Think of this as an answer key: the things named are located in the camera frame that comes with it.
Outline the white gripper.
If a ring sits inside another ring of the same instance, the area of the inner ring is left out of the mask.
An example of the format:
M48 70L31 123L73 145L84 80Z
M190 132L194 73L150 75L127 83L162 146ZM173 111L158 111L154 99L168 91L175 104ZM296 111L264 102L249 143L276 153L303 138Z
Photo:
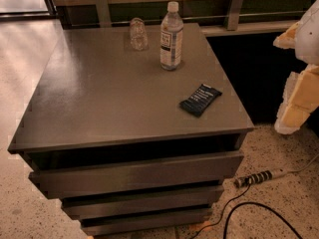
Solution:
M319 107L319 0L276 37L273 45L294 49L296 58L307 63L301 73L291 72L286 80L283 102L279 106L275 130L281 134L297 131Z

